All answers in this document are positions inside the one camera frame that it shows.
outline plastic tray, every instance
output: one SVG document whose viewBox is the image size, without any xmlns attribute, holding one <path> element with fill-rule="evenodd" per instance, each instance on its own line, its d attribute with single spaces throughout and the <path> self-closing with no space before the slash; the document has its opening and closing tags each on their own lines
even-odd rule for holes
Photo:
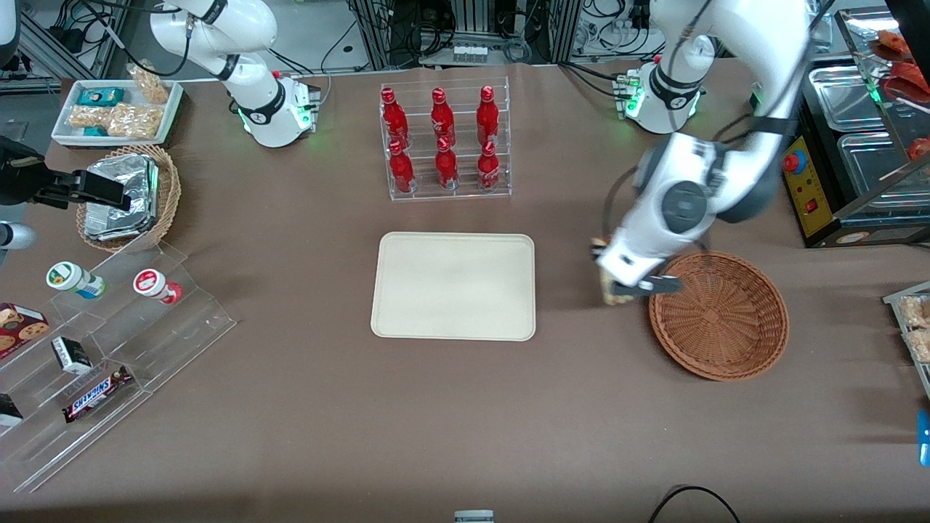
<svg viewBox="0 0 930 523">
<path fill-rule="evenodd" d="M 180 106 L 181 96 L 184 94 L 184 88 L 180 82 L 165 80 L 165 87 L 168 91 L 168 101 L 165 104 L 165 115 L 162 116 L 162 123 L 158 126 L 158 132 L 152 140 L 138 140 L 135 138 L 126 138 L 119 136 L 84 136 L 82 127 L 71 127 L 68 125 L 68 116 L 71 109 L 77 103 L 81 91 L 99 87 L 122 87 L 126 93 L 123 101 L 131 104 L 151 105 L 142 96 L 142 92 L 136 87 L 136 82 L 132 80 L 78 80 L 71 86 L 68 98 L 65 99 L 64 106 L 59 113 L 58 121 L 55 122 L 55 128 L 52 129 L 52 140 L 67 147 L 123 147 L 126 145 L 158 145 L 165 143 L 168 138 L 168 132 L 171 130 L 171 123 L 174 121 L 175 114 Z"/>
</svg>

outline red bottle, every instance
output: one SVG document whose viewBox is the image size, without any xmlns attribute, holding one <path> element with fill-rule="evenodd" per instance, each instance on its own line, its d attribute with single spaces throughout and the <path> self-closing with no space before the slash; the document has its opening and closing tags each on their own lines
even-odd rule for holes
<svg viewBox="0 0 930 523">
<path fill-rule="evenodd" d="M 500 162 L 494 151 L 494 142 L 489 141 L 481 149 L 481 157 L 478 158 L 478 187 L 484 191 L 493 191 L 500 178 L 498 175 Z"/>
<path fill-rule="evenodd" d="M 385 87 L 381 90 L 381 101 L 384 102 L 384 122 L 388 125 L 388 135 L 391 140 L 401 142 L 404 149 L 410 147 L 410 127 L 406 122 L 406 113 L 397 98 L 394 89 Z"/>
<path fill-rule="evenodd" d="M 417 190 L 417 180 L 413 176 L 413 163 L 410 156 L 404 152 L 404 146 L 399 140 L 391 140 L 391 174 L 394 176 L 394 185 L 401 193 L 413 193 Z"/>
<path fill-rule="evenodd" d="M 484 86 L 478 105 L 478 143 L 484 146 L 489 141 L 498 142 L 498 106 L 494 103 L 494 88 Z"/>
<path fill-rule="evenodd" d="M 432 130 L 436 139 L 447 138 L 449 146 L 456 146 L 456 124 L 452 119 L 452 108 L 445 101 L 445 91 L 442 87 L 432 90 Z"/>
<path fill-rule="evenodd" d="M 436 142 L 436 170 L 439 171 L 439 185 L 447 191 L 452 191 L 458 187 L 458 160 L 456 154 L 452 152 L 452 146 L 448 138 L 440 138 Z"/>
</svg>

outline metal pan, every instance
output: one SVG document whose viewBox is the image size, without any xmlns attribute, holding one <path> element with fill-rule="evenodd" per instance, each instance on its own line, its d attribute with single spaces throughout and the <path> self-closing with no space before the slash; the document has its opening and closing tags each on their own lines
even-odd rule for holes
<svg viewBox="0 0 930 523">
<path fill-rule="evenodd" d="M 831 129 L 859 132 L 884 128 L 878 108 L 855 65 L 815 69 L 807 78 L 814 86 Z"/>
<path fill-rule="evenodd" d="M 907 162 L 886 132 L 847 134 L 836 143 L 846 171 L 862 196 L 881 177 Z M 869 203 L 872 208 L 913 208 L 930 205 L 930 180 L 908 177 Z"/>
</svg>

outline small plastic bottle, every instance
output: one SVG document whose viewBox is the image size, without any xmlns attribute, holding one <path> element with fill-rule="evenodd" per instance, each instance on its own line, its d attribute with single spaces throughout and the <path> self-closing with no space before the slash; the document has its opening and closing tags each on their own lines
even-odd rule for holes
<svg viewBox="0 0 930 523">
<path fill-rule="evenodd" d="M 52 265 L 46 274 L 46 283 L 55 290 L 73 292 L 86 300 L 99 297 L 107 288 L 103 278 L 92 275 L 70 261 L 59 261 Z"/>
<path fill-rule="evenodd" d="M 410 156 L 404 152 L 404 147 L 399 140 L 391 140 L 388 148 L 391 150 L 391 174 L 394 176 L 394 185 L 397 190 L 404 194 L 410 194 L 417 190 L 417 179 L 413 174 L 413 162 Z"/>
<path fill-rule="evenodd" d="M 478 104 L 478 144 L 482 147 L 492 141 L 498 142 L 498 106 L 494 103 L 494 88 L 481 88 L 481 103 Z"/>
<path fill-rule="evenodd" d="M 381 101 L 384 102 L 384 123 L 388 126 L 388 135 L 391 140 L 401 142 L 404 149 L 409 149 L 410 126 L 407 124 L 404 108 L 397 102 L 394 89 L 390 87 L 382 89 Z"/>
<path fill-rule="evenodd" d="M 492 192 L 498 186 L 498 170 L 500 162 L 495 154 L 494 142 L 489 141 L 481 149 L 481 157 L 478 158 L 478 188 L 485 192 Z"/>
<path fill-rule="evenodd" d="M 458 187 L 458 160 L 452 152 L 448 138 L 440 138 L 436 142 L 436 170 L 439 172 L 439 186 L 447 191 L 454 191 Z"/>
<path fill-rule="evenodd" d="M 145 269 L 138 273 L 132 280 L 132 288 L 142 296 L 158 300 L 165 305 L 177 302 L 184 293 L 177 282 L 168 280 L 165 275 L 154 269 Z"/>
<path fill-rule="evenodd" d="M 456 146 L 456 124 L 452 116 L 452 108 L 445 101 L 445 90 L 437 87 L 432 90 L 432 130 L 436 133 L 436 140 L 446 138 L 449 146 Z"/>
</svg>

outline aluminum foil package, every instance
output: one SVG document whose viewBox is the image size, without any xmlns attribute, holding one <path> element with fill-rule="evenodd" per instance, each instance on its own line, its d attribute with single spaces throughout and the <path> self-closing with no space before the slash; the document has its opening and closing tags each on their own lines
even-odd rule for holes
<svg viewBox="0 0 930 523">
<path fill-rule="evenodd" d="M 119 181 L 131 199 L 129 211 L 87 204 L 85 235 L 95 241 L 142 235 L 152 229 L 158 209 L 158 166 L 146 154 L 123 154 L 104 158 L 87 170 Z"/>
</svg>

